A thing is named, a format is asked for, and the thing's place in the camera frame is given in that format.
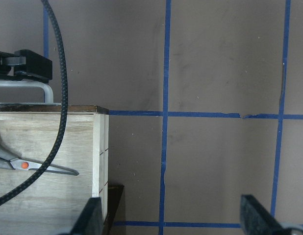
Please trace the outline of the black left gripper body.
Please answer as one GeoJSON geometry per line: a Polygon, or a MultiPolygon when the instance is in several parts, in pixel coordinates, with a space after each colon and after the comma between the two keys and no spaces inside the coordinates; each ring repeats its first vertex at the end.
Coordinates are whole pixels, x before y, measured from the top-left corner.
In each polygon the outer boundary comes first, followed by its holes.
{"type": "Polygon", "coordinates": [[[28,49],[0,51],[1,80],[52,80],[52,61],[28,49]]]}

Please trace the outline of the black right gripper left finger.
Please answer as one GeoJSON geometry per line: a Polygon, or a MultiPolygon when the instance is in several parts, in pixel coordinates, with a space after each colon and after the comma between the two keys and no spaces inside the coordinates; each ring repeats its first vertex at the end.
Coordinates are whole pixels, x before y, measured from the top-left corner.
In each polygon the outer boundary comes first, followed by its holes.
{"type": "Polygon", "coordinates": [[[101,198],[90,198],[79,218],[69,232],[60,235],[101,235],[104,228],[102,220],[101,198]]]}

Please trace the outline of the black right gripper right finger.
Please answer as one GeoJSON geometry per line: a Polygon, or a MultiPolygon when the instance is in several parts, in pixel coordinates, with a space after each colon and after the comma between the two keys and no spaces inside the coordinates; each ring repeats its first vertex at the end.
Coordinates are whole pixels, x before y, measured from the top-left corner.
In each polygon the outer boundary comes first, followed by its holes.
{"type": "Polygon", "coordinates": [[[253,195],[241,195],[240,226],[246,235],[303,235],[303,227],[279,223],[253,195]]]}

